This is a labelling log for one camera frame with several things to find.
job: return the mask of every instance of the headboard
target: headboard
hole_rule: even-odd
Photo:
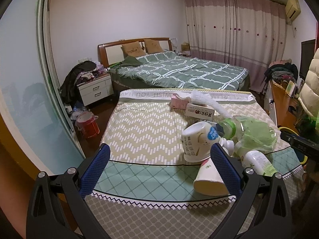
[[[169,49],[172,51],[172,43],[168,37],[150,37],[150,38],[137,38],[137,39],[123,39],[115,42],[109,42],[105,44],[98,45],[98,53],[100,56],[100,61],[103,66],[109,67],[110,65],[121,62],[124,60],[124,55],[121,49],[122,44],[140,42],[142,49],[145,49],[144,39],[158,40],[160,46],[163,49]]]

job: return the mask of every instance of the air conditioner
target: air conditioner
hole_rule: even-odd
[[[291,25],[294,19],[300,14],[298,0],[288,0],[286,5],[287,24]]]

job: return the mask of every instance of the wall socket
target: wall socket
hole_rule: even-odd
[[[83,62],[85,62],[85,61],[92,61],[92,57],[86,57],[86,58],[80,59],[80,60],[79,60],[79,64],[80,64],[80,63],[83,63]]]

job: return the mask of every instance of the pink curtain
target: pink curtain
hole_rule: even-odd
[[[193,57],[249,70],[250,89],[261,92],[268,65],[282,59],[285,6],[270,0],[184,0]]]

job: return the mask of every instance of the metal screw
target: metal screw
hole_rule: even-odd
[[[38,177],[39,178],[43,178],[45,176],[45,172],[40,172],[39,174],[38,174]]]
[[[253,174],[253,173],[254,173],[254,170],[251,169],[251,168],[247,168],[247,169],[245,170],[245,172],[248,173],[248,174]]]
[[[281,174],[280,174],[279,172],[276,172],[276,173],[275,173],[275,177],[276,177],[277,179],[281,179],[281,178],[282,178],[282,176],[281,176]]]
[[[74,167],[71,167],[68,169],[68,174],[73,174],[75,173],[77,170]]]

